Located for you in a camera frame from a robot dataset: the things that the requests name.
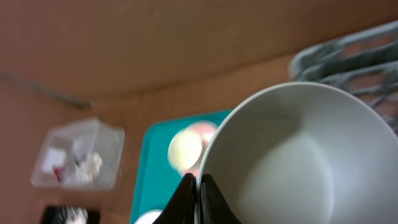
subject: black object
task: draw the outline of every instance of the black object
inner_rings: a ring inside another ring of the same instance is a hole
[[[192,174],[185,174],[172,198],[154,223],[194,223],[196,192],[195,177]],[[201,224],[241,224],[229,208],[211,175],[203,175],[198,198],[200,200]]]
[[[48,206],[44,211],[41,224],[64,224],[67,221],[78,219],[79,221],[84,220],[86,224],[99,224],[100,213],[81,207]]]

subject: brown wall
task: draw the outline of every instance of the brown wall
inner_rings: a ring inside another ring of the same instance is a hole
[[[0,71],[83,99],[147,90],[398,19],[396,0],[0,1]]]
[[[43,137],[75,111],[4,81],[0,104],[0,223],[29,223],[37,206],[30,174]]]

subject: tray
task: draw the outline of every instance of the tray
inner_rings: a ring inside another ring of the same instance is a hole
[[[174,135],[197,121],[211,121],[219,126],[230,112],[225,110],[165,121],[148,129],[142,143],[130,224],[149,210],[163,210],[182,180],[167,160],[167,150]]]

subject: brown surface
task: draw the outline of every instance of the brown surface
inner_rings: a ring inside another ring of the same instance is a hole
[[[0,1],[0,68],[83,99],[199,80],[398,19],[398,1]]]
[[[146,129],[165,119],[234,108],[258,90],[286,82],[287,64],[291,57],[288,55],[214,79],[152,91],[121,101],[98,102],[93,111],[84,113],[68,110],[25,90],[15,91],[14,86],[1,88],[1,101],[6,106],[2,106],[0,112],[2,118],[6,115],[7,120],[3,121],[6,125],[0,127],[2,148],[6,149],[5,161],[0,164],[0,223],[38,223],[47,203],[99,209],[101,224],[128,223]],[[47,128],[92,115],[109,124],[122,126],[126,131],[115,188],[109,192],[33,188],[29,182],[30,173]]]

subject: clear plastic container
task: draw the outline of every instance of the clear plastic container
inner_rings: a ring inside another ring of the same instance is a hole
[[[48,131],[30,177],[35,187],[111,189],[124,130],[89,118]]]

